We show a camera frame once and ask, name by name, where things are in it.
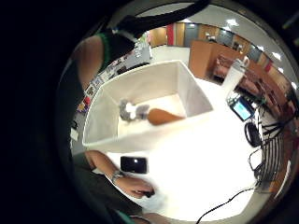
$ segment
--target orange object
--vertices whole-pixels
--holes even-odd
[[[165,124],[180,119],[184,118],[177,115],[173,115],[162,109],[151,109],[148,114],[148,121],[152,125]]]

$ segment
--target black cable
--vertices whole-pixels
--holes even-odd
[[[252,190],[252,189],[255,189],[255,188],[243,189],[243,190],[239,191],[237,194],[235,194],[235,195],[233,196],[233,198],[230,198],[226,203],[222,203],[222,204],[217,205],[216,207],[214,207],[214,208],[208,210],[208,211],[205,212],[202,216],[200,216],[200,218],[198,218],[198,220],[196,221],[196,224],[198,224],[198,223],[200,222],[200,220],[201,220],[206,214],[208,214],[208,213],[210,213],[210,212],[216,210],[217,208],[220,208],[220,207],[224,206],[225,204],[229,203],[230,201],[232,201],[232,200],[233,200],[237,195],[239,195],[240,193],[243,193],[243,192],[246,192],[246,191],[249,191],[249,190]]]
[[[161,15],[147,16],[147,17],[134,17],[127,16],[118,24],[119,30],[125,30],[134,36],[142,34],[148,30],[171,24],[175,21],[181,21],[188,18],[195,13],[206,8],[210,0],[200,0],[185,8],[178,9],[173,12],[164,13]]]

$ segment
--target ceiling light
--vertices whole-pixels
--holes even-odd
[[[228,26],[224,26],[224,27],[222,27],[222,29],[227,30],[227,31],[231,31],[231,28],[228,27]]]
[[[294,82],[292,82],[291,84],[292,84],[292,87],[297,90],[297,85]]]
[[[239,24],[236,23],[235,19],[226,20],[226,22],[229,23],[230,25],[233,25],[233,26],[239,26]]]
[[[182,20],[183,22],[192,22],[191,20],[188,20],[188,19],[184,19]]]
[[[279,68],[278,68],[278,71],[281,72],[281,73],[283,73],[283,68],[280,68],[280,67],[279,67]]]
[[[263,51],[263,46],[257,46],[258,49],[260,49],[261,51]]]
[[[281,61],[281,56],[278,53],[272,52],[273,56]]]

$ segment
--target red wall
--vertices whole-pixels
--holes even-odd
[[[167,34],[167,45],[174,45],[174,24],[170,24],[166,26],[166,34]]]

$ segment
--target gray object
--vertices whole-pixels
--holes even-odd
[[[122,120],[132,121],[136,119],[146,119],[148,116],[149,105],[139,105],[134,109],[134,111],[127,111],[127,105],[131,104],[126,99],[121,99],[119,108],[120,108],[120,117]]]

